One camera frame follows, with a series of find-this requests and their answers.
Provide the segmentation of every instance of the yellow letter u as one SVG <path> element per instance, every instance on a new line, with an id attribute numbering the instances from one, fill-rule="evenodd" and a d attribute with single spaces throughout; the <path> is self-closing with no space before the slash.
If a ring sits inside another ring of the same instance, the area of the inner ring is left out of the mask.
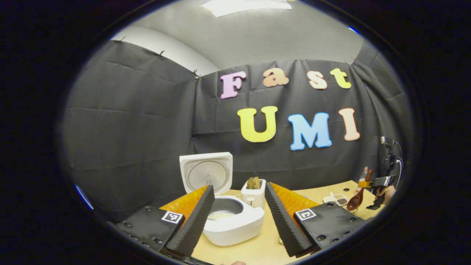
<path id="1" fill-rule="evenodd" d="M 278 111 L 277 107 L 268 106 L 263 107 L 261 110 L 265 113 L 267 120 L 267 129 L 264 132 L 256 132 L 253 123 L 253 116 L 257 113 L 254 108 L 243 108 L 237 111 L 240 116 L 240 131 L 242 136 L 251 142 L 265 142 L 273 138 L 276 133 L 275 112 Z"/>

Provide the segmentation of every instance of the bottle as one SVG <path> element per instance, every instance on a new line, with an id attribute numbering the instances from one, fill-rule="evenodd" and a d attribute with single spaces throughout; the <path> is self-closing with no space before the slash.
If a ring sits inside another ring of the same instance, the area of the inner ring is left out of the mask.
<path id="1" fill-rule="evenodd" d="M 366 178 L 366 175 L 368 174 L 368 167 L 365 166 L 365 168 L 363 169 L 363 172 L 360 176 L 360 180 L 358 180 L 358 182 L 360 181 L 365 181 L 365 178 Z M 360 192 L 361 188 L 360 187 L 357 187 L 357 192 Z"/>

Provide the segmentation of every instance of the wooden table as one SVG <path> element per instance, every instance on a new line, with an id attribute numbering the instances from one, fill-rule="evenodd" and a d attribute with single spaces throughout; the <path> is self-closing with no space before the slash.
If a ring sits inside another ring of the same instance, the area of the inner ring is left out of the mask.
<path id="1" fill-rule="evenodd" d="M 322 204 L 322 199 L 332 192 L 333 194 L 344 194 L 348 199 L 355 196 L 357 183 L 354 181 L 342 182 L 335 185 L 313 188 L 307 190 L 294 190 L 294 192 L 307 196 L 310 200 Z M 239 195 L 240 190 L 229 190 L 224 195 Z M 376 211 L 366 209 L 372 205 L 374 195 L 365 190 L 363 202 L 354 213 L 363 219 L 375 216 L 381 209 Z M 204 234 L 193 251 L 193 257 L 215 265 L 231 265 L 235 261 L 244 261 L 247 265 L 284 265 L 301 259 L 289 257 L 284 246 L 278 243 L 279 235 L 273 221 L 270 208 L 265 203 L 265 216 L 260 234 L 250 240 L 232 246 L 220 247 L 212 244 Z"/>

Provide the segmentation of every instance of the person's hand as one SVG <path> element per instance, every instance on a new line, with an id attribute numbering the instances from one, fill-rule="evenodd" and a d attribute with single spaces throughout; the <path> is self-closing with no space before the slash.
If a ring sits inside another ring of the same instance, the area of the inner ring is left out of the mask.
<path id="1" fill-rule="evenodd" d="M 376 190 L 376 197 L 374 198 L 373 203 L 381 196 L 384 194 L 384 201 L 382 204 L 388 204 L 389 200 L 391 197 L 394 195 L 396 192 L 396 189 L 394 188 L 393 185 L 389 185 L 388 187 L 382 188 L 382 189 L 377 189 Z"/>

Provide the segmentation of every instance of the ceiling light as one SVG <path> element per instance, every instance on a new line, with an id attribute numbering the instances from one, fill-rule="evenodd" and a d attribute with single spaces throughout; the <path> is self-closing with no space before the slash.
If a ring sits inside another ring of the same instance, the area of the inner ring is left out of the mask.
<path id="1" fill-rule="evenodd" d="M 286 0 L 211 0 L 204 3 L 203 7 L 217 17 L 251 9 L 274 8 L 292 10 Z"/>

